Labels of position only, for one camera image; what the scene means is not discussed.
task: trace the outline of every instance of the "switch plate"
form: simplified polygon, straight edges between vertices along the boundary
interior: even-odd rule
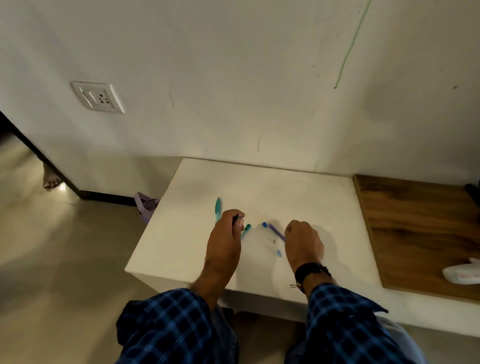
[[[71,82],[80,102],[89,110],[124,114],[125,108],[113,85],[93,82]]]

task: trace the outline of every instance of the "tiled floor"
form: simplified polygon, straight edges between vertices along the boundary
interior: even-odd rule
[[[42,174],[17,139],[0,144],[0,363],[112,363],[122,308],[155,294],[123,271],[144,224],[132,207],[47,192]],[[432,364],[478,362],[480,339],[407,329]],[[235,330],[240,362],[269,364],[302,326],[238,313]]]

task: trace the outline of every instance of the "shirt sleeve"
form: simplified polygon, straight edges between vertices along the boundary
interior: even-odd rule
[[[117,340],[123,346],[117,364],[207,363],[214,341],[210,309],[185,288],[130,301],[118,318]]]
[[[375,302],[331,283],[315,287],[307,315],[306,356],[314,362],[414,364],[378,323]]]

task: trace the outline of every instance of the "bare foot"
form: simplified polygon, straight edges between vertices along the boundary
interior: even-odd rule
[[[43,164],[43,188],[47,190],[57,187],[61,183],[61,179],[47,166]]]

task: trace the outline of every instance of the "white tabletop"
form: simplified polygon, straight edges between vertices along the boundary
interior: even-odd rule
[[[193,282],[203,267],[217,197],[223,210],[242,210],[245,224],[252,225],[226,291],[226,301],[230,298],[237,309],[304,319],[307,301],[290,286],[295,279],[284,244],[261,226],[270,222],[283,232],[296,219],[319,232],[324,265],[338,284],[388,309],[390,319],[480,337],[480,305],[381,286],[353,182],[347,177],[184,158],[125,270],[158,291]]]

